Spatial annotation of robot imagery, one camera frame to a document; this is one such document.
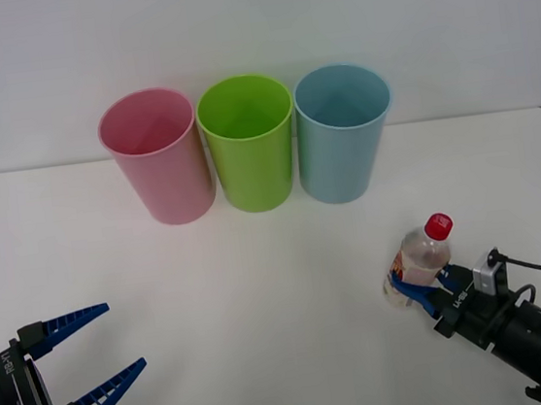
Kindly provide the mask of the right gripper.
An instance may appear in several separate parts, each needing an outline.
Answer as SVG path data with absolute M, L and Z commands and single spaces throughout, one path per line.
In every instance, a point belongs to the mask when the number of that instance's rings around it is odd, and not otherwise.
M 525 346 L 525 329 L 515 317 L 515 293 L 509 289 L 506 264 L 485 262 L 478 268 L 446 265 L 436 277 L 444 290 L 408 284 L 395 272 L 389 281 L 406 298 L 421 304 L 431 318 L 440 319 L 435 329 L 445 337 L 459 334 L 482 350 Z

